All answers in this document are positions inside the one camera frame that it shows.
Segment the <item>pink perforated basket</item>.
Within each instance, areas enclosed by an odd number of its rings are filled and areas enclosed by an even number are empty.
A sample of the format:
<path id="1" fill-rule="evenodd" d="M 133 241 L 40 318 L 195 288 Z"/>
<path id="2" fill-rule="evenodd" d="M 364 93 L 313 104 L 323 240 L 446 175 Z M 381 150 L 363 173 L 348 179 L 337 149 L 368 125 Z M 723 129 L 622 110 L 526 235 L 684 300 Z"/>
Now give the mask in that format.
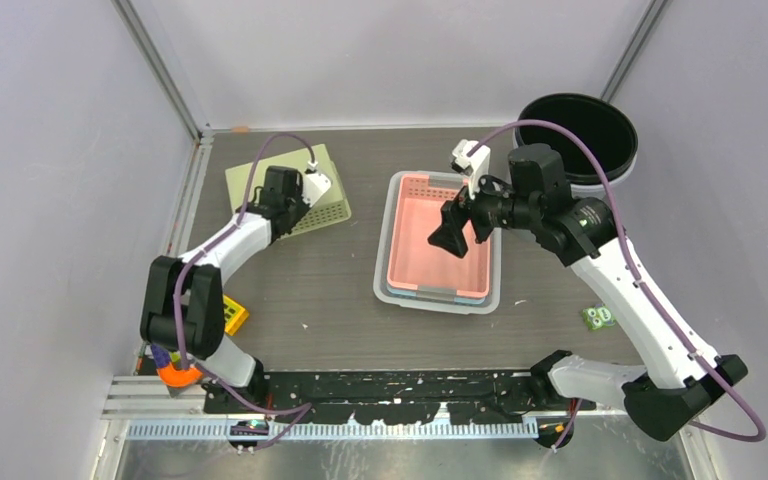
<path id="1" fill-rule="evenodd" d="M 467 254 L 456 257 L 428 242 L 441 225 L 441 208 L 461 190 L 456 174 L 401 173 L 395 183 L 395 217 L 386 269 L 389 287 L 417 293 L 422 287 L 441 289 L 475 303 L 491 290 L 492 243 L 475 241 L 471 224 L 462 233 Z"/>

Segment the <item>pale green perforated basket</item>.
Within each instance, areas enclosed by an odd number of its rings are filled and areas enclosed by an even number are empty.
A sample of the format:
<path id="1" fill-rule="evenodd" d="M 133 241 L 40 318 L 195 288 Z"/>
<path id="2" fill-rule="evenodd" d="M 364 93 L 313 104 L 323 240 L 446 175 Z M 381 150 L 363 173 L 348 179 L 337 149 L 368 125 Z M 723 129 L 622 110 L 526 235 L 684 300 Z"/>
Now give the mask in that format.
<path id="1" fill-rule="evenodd" d="M 228 169 L 226 181 L 234 212 L 233 222 L 240 225 L 252 216 L 261 216 L 267 231 L 272 234 L 271 219 L 277 213 L 277 196 L 302 197 L 302 177 L 308 168 L 327 175 L 332 186 L 286 237 L 349 219 L 351 210 L 339 175 L 326 146 L 319 144 Z"/>

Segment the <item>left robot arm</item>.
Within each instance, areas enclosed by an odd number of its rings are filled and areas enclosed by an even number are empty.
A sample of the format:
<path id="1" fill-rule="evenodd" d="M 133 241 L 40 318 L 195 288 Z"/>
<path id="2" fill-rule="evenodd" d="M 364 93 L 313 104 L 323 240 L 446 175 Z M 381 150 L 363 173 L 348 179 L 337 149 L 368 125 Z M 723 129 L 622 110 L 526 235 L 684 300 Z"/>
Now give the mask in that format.
<path id="1" fill-rule="evenodd" d="M 159 256 L 149 267 L 141 338 L 217 375 L 244 414 L 265 405 L 267 389 L 255 380 L 262 363 L 225 331 L 223 288 L 255 254 L 290 234 L 331 186 L 317 169 L 270 166 L 252 199 L 217 233 L 178 257 Z"/>

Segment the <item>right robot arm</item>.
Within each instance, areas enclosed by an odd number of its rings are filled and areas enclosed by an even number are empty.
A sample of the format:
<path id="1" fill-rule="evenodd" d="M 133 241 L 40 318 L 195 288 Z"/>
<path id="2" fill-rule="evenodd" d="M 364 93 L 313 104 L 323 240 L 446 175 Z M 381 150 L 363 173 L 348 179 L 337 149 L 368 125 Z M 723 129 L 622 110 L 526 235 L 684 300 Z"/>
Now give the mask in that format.
<path id="1" fill-rule="evenodd" d="M 508 181 L 488 172 L 490 150 L 463 140 L 452 168 L 466 184 L 441 209 L 432 246 L 456 257 L 496 230 L 526 230 L 599 297 L 640 356 L 636 366 L 587 360 L 565 350 L 530 371 L 531 397 L 544 410 L 582 399 L 625 411 L 649 437 L 666 441 L 747 375 L 736 355 L 721 355 L 695 337 L 645 272 L 631 242 L 618 233 L 612 209 L 575 197 L 560 154 L 545 144 L 512 150 Z"/>

